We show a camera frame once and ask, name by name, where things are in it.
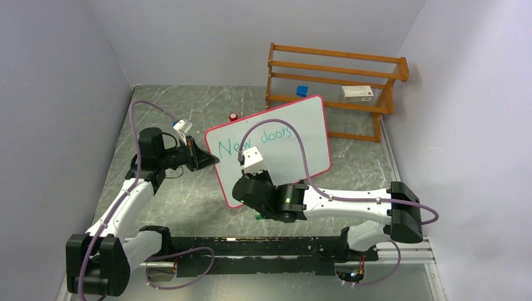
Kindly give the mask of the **pink framed whiteboard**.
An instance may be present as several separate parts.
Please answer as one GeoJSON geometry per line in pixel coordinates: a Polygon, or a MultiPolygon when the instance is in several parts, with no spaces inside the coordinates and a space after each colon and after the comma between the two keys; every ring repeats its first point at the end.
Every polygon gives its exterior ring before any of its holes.
{"type": "Polygon", "coordinates": [[[331,167],[324,102],[313,95],[260,113],[208,129],[204,135],[208,151],[219,158],[215,172],[229,208],[241,203],[231,192],[241,177],[238,150],[257,147],[278,186],[305,178],[302,160],[307,159],[311,176],[331,167]],[[302,156],[297,136],[302,139],[302,156]]]}

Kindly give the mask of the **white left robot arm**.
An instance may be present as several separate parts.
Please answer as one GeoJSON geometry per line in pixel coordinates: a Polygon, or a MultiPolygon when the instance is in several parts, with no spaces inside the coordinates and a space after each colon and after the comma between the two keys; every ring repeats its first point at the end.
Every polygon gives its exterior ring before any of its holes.
{"type": "Polygon", "coordinates": [[[142,262],[151,256],[164,261],[173,254],[167,227],[145,226],[130,241],[125,241],[127,232],[159,190],[166,170],[185,166],[198,171],[220,160],[200,148],[190,135],[171,148],[165,147],[164,136],[157,127],[141,130],[137,154],[120,193],[86,233],[68,239],[66,287],[70,293],[118,297],[142,262]]]}

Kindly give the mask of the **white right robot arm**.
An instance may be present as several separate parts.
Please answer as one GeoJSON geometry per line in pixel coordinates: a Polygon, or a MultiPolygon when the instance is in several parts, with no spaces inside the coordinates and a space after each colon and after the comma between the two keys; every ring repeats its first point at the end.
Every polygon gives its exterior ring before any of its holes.
{"type": "Polygon", "coordinates": [[[399,181],[372,191],[342,191],[314,189],[303,182],[274,186],[268,173],[244,174],[235,183],[232,196],[262,218],[283,223],[327,216],[362,220],[349,226],[346,238],[338,244],[340,255],[347,260],[388,240],[423,241],[420,201],[399,181]]]}

